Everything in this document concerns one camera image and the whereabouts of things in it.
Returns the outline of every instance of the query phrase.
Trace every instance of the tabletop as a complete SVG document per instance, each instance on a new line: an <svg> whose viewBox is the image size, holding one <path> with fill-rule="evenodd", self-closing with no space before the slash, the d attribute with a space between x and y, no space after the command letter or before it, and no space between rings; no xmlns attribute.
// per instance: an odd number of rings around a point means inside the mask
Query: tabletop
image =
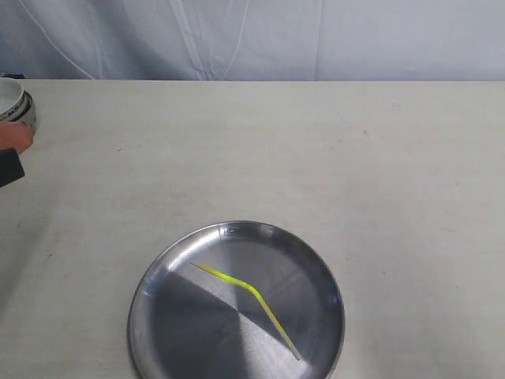
<svg viewBox="0 0 505 379"><path fill-rule="evenodd" d="M505 84L25 81L0 190L0 377L134 378L133 293L225 220L303 238L342 291L334 378L505 371Z"/></svg>

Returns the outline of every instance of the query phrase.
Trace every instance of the yellow straw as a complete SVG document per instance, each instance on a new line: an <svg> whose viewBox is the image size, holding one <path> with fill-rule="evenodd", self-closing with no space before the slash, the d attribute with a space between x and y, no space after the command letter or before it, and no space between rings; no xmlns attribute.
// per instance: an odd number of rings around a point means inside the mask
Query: yellow straw
<svg viewBox="0 0 505 379"><path fill-rule="evenodd" d="M254 288L252 285L249 283L243 282L242 280L235 279L232 276L229 276L227 274L224 274L222 272L219 272L218 270L214 270L212 267L209 267L207 265L204 265L202 263L197 263L192 265L195 265L198 268L201 268L205 272L208 272L209 274L212 274L213 276L217 276L221 280L224 280L227 283L234 284L235 286L242 287L246 289L247 291L251 292L256 300L261 304L263 307L265 313L268 315L268 318L270 318L271 323L275 326L281 337L284 339L286 342L287 346L290 348L291 352L293 353L294 357L299 361L301 359L300 353L298 352L297 348L294 346L293 342L291 342L291 339L289 336L284 332L284 329L280 325L280 323L277 321L277 318L273 314L273 312L270 310L270 307L267 305L267 303L263 300L263 296L261 296L260 292L256 288Z"/></svg>

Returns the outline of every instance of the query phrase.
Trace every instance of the stainless steel plate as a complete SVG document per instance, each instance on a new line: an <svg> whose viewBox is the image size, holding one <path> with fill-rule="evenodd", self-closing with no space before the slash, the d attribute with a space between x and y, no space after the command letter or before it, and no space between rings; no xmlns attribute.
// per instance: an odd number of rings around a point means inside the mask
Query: stainless steel plate
<svg viewBox="0 0 505 379"><path fill-rule="evenodd" d="M251 291L198 264L253 286L301 359ZM144 379L326 379L343 334L339 288L314 250L250 221L205 227L166 249L141 280L128 323Z"/></svg>

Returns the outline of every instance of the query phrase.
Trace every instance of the white curtain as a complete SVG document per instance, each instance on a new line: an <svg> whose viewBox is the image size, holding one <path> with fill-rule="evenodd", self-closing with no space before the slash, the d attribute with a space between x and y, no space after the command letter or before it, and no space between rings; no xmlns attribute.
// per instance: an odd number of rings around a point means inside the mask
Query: white curtain
<svg viewBox="0 0 505 379"><path fill-rule="evenodd" d="M35 78L505 79L504 0L0 0Z"/></svg>

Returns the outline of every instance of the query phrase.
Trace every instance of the stacked bowls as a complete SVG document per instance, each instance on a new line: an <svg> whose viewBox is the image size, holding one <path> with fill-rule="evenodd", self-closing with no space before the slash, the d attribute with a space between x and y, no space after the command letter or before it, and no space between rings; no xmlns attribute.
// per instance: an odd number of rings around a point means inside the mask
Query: stacked bowls
<svg viewBox="0 0 505 379"><path fill-rule="evenodd" d="M0 77L0 122L24 122L35 134L37 130L36 106L32 95L21 82Z"/></svg>

